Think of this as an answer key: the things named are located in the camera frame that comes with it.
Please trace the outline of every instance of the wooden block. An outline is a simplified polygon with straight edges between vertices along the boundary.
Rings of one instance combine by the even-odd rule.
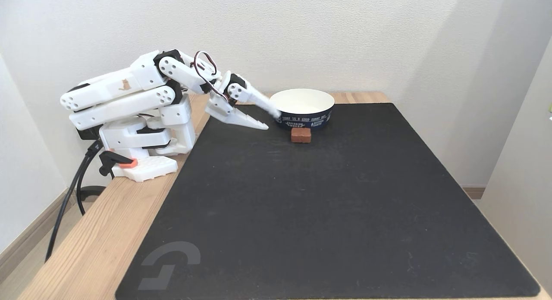
[[[292,143],[310,143],[309,128],[292,128]]]

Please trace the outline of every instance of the bowl rim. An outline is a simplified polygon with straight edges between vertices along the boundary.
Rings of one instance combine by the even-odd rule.
[[[282,96],[282,95],[285,95],[285,94],[290,94],[294,91],[295,91],[295,93],[297,91],[309,91],[309,92],[312,92],[312,93],[320,94],[320,96],[323,96],[324,98],[329,97],[328,101],[331,100],[331,103],[328,103],[328,106],[325,107],[325,109],[323,109],[321,111],[317,111],[317,112],[290,112],[290,111],[286,111],[286,109],[284,107],[279,107],[276,103],[274,103],[274,98],[275,97],[278,98],[278,96]],[[293,114],[296,114],[296,115],[312,115],[312,114],[315,114],[315,113],[325,112],[328,109],[332,108],[333,105],[335,105],[336,100],[333,98],[333,96],[331,96],[331,94],[328,94],[327,92],[324,92],[324,91],[309,89],[309,88],[293,88],[293,89],[287,89],[287,90],[283,90],[283,91],[276,92],[276,93],[272,94],[272,96],[270,96],[270,102],[274,103],[274,107],[278,108],[278,110],[281,111],[281,112],[293,113]]]

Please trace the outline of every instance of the white wall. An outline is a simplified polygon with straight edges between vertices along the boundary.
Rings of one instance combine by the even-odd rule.
[[[0,51],[66,182],[88,143],[59,96],[179,48],[265,91],[382,90],[485,185],[551,34],[551,0],[0,0]]]
[[[0,253],[65,189],[0,55]]]
[[[552,39],[479,208],[552,292]]]

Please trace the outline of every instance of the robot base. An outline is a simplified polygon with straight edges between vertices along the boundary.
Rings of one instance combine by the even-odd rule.
[[[136,182],[156,178],[174,173],[178,169],[175,160],[166,156],[147,156],[138,158],[138,164],[132,169],[122,169],[119,165],[113,166],[113,175],[127,177]]]

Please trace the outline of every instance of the gray logo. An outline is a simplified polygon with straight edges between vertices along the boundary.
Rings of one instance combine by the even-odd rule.
[[[189,265],[197,265],[201,261],[199,249],[190,242],[171,242],[152,251],[144,261],[142,266],[152,266],[157,259],[166,253],[180,251],[188,257]],[[163,265],[159,275],[154,278],[143,278],[138,286],[138,290],[166,290],[171,280],[171,276],[176,265]]]

